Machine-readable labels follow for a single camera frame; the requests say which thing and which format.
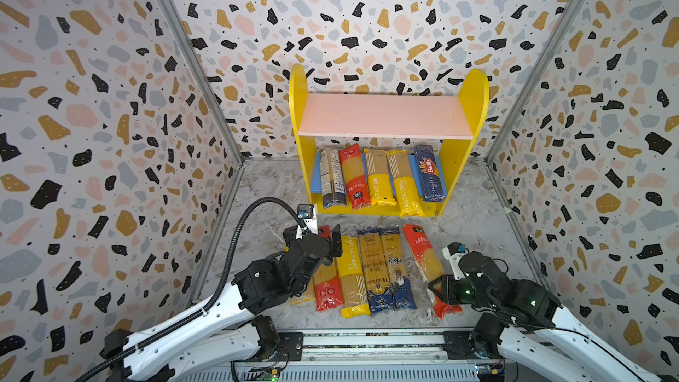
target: red pasta package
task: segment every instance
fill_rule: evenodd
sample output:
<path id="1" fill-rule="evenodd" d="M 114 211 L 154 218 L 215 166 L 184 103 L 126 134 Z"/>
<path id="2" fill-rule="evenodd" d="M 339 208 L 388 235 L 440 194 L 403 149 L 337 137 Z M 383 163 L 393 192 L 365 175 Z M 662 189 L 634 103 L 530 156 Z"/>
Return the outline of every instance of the red pasta package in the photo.
<path id="1" fill-rule="evenodd" d="M 332 236 L 330 226 L 318 228 L 318 234 L 326 239 Z M 314 274 L 314 291 L 316 293 L 316 310 L 324 311 L 344 305 L 342 289 L 340 289 L 340 279 L 337 277 L 337 264 L 320 266 Z"/>
<path id="2" fill-rule="evenodd" d="M 351 199 L 351 208 L 369 207 L 370 194 L 368 192 L 368 181 L 363 170 L 363 160 L 361 159 L 359 144 L 354 143 L 347 149 L 340 150 L 339 161 L 342 163 L 344 185 L 349 199 Z"/>
<path id="3" fill-rule="evenodd" d="M 434 251 L 434 248 L 431 246 L 424 229 L 421 226 L 405 225 L 403 226 L 403 234 L 410 244 L 410 249 L 413 251 L 415 262 L 418 264 L 418 268 L 420 269 L 424 281 L 428 282 L 430 280 L 436 280 L 440 276 L 443 276 L 441 261 L 436 256 L 436 251 Z M 459 305 L 445 304 L 431 291 L 427 290 L 427 293 L 434 304 L 434 314 L 436 314 L 439 319 L 443 319 L 447 313 L 463 312 L 462 307 Z"/>

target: vented metal panel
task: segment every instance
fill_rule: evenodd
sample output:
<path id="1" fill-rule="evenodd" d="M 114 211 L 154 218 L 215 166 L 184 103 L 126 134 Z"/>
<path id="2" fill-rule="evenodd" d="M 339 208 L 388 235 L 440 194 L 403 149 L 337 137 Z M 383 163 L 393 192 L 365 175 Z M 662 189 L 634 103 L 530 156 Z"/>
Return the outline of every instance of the vented metal panel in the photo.
<path id="1" fill-rule="evenodd" d="M 241 381 L 251 381 L 259 372 L 238 371 Z M 231 381 L 228 366 L 218 366 L 206 372 L 184 378 L 185 382 Z M 280 381 L 421 381 L 421 382 L 478 382 L 474 364 L 393 364 L 369 365 L 289 365 L 278 377 Z"/>

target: marble surface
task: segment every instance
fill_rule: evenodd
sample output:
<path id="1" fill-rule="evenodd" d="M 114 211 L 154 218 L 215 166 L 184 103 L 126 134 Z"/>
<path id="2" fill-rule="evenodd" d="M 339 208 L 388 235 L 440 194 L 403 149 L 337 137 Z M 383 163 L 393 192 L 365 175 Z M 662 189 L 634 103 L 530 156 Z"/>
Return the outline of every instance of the marble surface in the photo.
<path id="1" fill-rule="evenodd" d="M 233 227 L 250 203 L 261 197 L 273 196 L 283 199 L 296 209 L 297 204 L 306 202 L 299 161 L 247 161 L 245 166 L 235 201 L 201 291 L 202 298 L 214 292 L 222 274 Z M 429 240 L 439 253 L 445 269 L 449 270 L 449 265 L 443 261 L 441 249 L 450 242 L 457 241 L 465 243 L 471 251 L 504 259 L 509 265 L 510 277 L 533 279 L 505 211 L 486 174 L 486 168 L 480 161 L 467 163 L 455 188 L 454 196 L 440 218 L 332 214 L 321 214 L 318 217 L 319 226 L 334 226 L 337 223 L 340 224 L 343 234 L 355 234 L 357 229 L 374 226 L 403 227 L 408 223 L 420 225 L 424 227 Z M 284 250 L 282 232 L 284 228 L 292 225 L 294 222 L 289 214 L 276 204 L 265 204 L 257 208 L 247 220 L 238 241 L 231 274 L 241 271 L 252 260 L 262 259 L 275 251 Z M 316 301 L 309 301 L 301 305 L 280 305 L 267 310 L 264 314 L 272 317 L 277 328 L 474 326 L 480 313 L 466 306 L 462 314 L 449 314 L 443 321 L 432 317 L 424 282 L 417 272 L 412 252 L 403 235 L 402 242 L 418 310 L 391 311 L 374 316 L 344 319 L 338 309 L 318 313 Z"/>

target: terrazzo wall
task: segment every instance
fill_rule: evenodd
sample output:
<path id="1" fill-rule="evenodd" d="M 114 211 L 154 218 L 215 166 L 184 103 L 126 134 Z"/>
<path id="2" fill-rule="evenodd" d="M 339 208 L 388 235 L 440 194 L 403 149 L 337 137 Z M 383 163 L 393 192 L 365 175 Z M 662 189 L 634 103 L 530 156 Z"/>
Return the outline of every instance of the terrazzo wall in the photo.
<path id="1" fill-rule="evenodd" d="M 287 78 L 297 62 L 319 93 L 454 96 L 470 69 L 483 69 L 492 103 L 472 154 L 483 155 L 567 2 L 174 0 L 246 157 L 296 155 Z"/>
<path id="2" fill-rule="evenodd" d="M 587 0 L 492 163 L 561 300 L 675 377 L 678 12 L 677 0 Z"/>
<path id="3" fill-rule="evenodd" d="M 0 11 L 0 379 L 68 381 L 186 307 L 234 164 L 155 0 Z"/>

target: pink shelf board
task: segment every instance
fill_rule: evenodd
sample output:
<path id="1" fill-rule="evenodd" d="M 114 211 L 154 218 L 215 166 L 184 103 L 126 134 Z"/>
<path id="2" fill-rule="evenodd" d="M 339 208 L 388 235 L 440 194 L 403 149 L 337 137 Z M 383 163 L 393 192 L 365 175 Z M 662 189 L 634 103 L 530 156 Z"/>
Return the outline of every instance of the pink shelf board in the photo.
<path id="1" fill-rule="evenodd" d="M 474 138 L 457 96 L 310 93 L 302 136 Z"/>

